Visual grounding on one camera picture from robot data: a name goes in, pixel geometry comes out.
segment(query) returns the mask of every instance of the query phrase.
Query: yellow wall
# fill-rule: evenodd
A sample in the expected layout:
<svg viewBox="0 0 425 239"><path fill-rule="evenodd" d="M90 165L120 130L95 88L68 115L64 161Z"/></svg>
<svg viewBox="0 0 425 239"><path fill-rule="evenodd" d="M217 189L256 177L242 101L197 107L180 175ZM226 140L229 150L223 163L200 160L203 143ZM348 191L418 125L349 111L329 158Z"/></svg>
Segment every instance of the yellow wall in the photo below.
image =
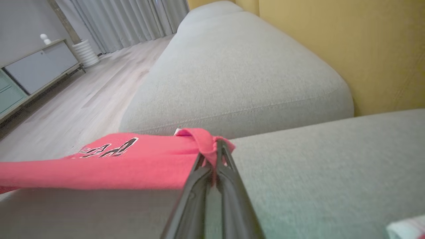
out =
<svg viewBox="0 0 425 239"><path fill-rule="evenodd" d="M236 4L238 4L245 11L250 11L257 16L260 14L258 0L236 0Z"/></svg>
<svg viewBox="0 0 425 239"><path fill-rule="evenodd" d="M425 0L260 0L348 83L356 115L425 108Z"/></svg>
<svg viewBox="0 0 425 239"><path fill-rule="evenodd" d="M219 0L187 0L187 3L189 4L189 9L192 10L194 8L197 8L199 6L205 5L205 4L209 4L212 2L217 2Z"/></svg>

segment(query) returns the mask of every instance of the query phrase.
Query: white figurine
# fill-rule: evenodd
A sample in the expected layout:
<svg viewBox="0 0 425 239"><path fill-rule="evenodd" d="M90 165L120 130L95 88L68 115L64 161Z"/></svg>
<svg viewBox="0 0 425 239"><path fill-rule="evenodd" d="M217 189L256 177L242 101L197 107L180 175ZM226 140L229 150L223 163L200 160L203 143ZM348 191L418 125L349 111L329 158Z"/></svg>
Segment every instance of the white figurine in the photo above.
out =
<svg viewBox="0 0 425 239"><path fill-rule="evenodd" d="M50 41L50 39L47 38L46 34L41 34L40 38L41 38L41 40L43 40L44 44L46 44L46 45L52 43L52 41Z"/></svg>

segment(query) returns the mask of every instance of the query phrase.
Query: sofa cushion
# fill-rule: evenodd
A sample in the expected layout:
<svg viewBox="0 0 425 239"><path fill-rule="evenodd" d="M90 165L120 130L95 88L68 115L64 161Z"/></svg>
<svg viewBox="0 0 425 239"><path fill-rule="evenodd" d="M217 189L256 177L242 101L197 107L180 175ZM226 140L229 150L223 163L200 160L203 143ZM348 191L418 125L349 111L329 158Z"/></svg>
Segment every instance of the sofa cushion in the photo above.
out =
<svg viewBox="0 0 425 239"><path fill-rule="evenodd" d="M425 110L412 110L232 140L267 239L385 238L388 223L425 214L424 122ZM0 238L159 238L179 194L0 194ZM211 189L207 239L221 238L220 202Z"/></svg>
<svg viewBox="0 0 425 239"><path fill-rule="evenodd" d="M233 12L243 11L238 5L229 1L218 1L207 5L203 5L191 10L183 21L180 23L178 29L187 27L192 23L198 23L205 19L226 15Z"/></svg>
<svg viewBox="0 0 425 239"><path fill-rule="evenodd" d="M353 116L347 84L324 61L249 12L174 36L126 110L121 132L177 127L244 137Z"/></svg>
<svg viewBox="0 0 425 239"><path fill-rule="evenodd" d="M386 238L425 214L425 110L358 117L232 140L266 238ZM220 200L208 238L220 238Z"/></svg>

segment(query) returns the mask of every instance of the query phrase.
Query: white fabric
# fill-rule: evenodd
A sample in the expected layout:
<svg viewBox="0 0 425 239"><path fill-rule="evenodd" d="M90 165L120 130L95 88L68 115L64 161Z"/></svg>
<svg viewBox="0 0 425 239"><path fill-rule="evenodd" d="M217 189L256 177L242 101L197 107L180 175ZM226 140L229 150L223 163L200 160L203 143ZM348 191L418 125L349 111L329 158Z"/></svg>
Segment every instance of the white fabric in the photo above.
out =
<svg viewBox="0 0 425 239"><path fill-rule="evenodd" d="M418 239L425 235L425 215L393 222L387 232L390 239Z"/></svg>

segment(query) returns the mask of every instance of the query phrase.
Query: sheer curtain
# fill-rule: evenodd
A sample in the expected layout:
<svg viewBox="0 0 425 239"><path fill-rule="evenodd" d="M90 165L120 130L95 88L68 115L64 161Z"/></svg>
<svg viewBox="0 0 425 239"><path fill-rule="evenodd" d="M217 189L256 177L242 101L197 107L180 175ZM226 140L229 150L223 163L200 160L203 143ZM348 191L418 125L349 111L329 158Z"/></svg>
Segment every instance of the sheer curtain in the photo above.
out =
<svg viewBox="0 0 425 239"><path fill-rule="evenodd" d="M186 0L71 0L102 53L177 32Z"/></svg>

